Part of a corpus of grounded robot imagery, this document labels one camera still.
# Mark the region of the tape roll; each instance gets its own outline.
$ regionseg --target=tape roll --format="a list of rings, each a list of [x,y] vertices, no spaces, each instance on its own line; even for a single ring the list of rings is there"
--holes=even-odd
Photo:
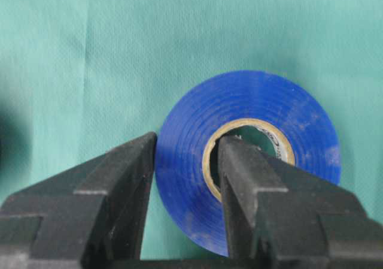
[[[235,71],[193,88],[169,113],[159,134],[157,187],[182,231],[224,256],[223,211],[209,172],[209,154],[222,134],[244,125],[265,133],[282,160],[336,184],[341,174],[332,123],[298,85],[265,72]]]

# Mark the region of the textured fabric surface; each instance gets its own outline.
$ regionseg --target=textured fabric surface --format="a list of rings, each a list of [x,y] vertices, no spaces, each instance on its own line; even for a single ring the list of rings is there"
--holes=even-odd
[[[341,143],[341,185],[383,222],[383,0],[0,0],[0,200],[147,131],[219,73],[307,90]],[[153,184],[142,257],[211,255]]]

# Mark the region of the blue tape roll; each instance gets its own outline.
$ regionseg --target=blue tape roll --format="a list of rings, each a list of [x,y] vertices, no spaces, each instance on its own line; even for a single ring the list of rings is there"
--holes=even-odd
[[[237,119],[264,120],[291,144],[295,164],[339,183],[339,143],[326,112],[310,94],[277,75],[236,71],[189,91],[166,118],[156,150],[156,180],[175,223],[198,245],[227,256],[221,203],[205,183],[202,156],[213,133]]]

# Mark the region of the tape core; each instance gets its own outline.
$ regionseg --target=tape core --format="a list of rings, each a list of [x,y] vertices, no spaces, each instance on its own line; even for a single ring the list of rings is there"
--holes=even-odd
[[[221,192],[216,187],[211,177],[210,154],[215,146],[216,141],[219,138],[221,138],[225,133],[243,126],[252,126],[260,132],[264,133],[273,144],[276,157],[286,163],[295,165],[295,156],[290,142],[287,140],[286,136],[271,123],[254,118],[241,118],[227,122],[219,127],[210,137],[205,146],[205,149],[203,150],[202,157],[203,179],[205,180],[205,183],[208,186],[210,192],[214,197],[216,197],[216,199],[219,200],[219,202],[221,202]]]

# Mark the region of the green cloth background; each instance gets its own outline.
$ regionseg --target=green cloth background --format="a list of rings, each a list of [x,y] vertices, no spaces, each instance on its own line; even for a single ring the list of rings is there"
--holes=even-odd
[[[193,86],[257,69],[329,114],[341,186],[383,222],[383,0],[0,0],[0,201],[158,132]],[[211,257],[151,191],[142,258]]]

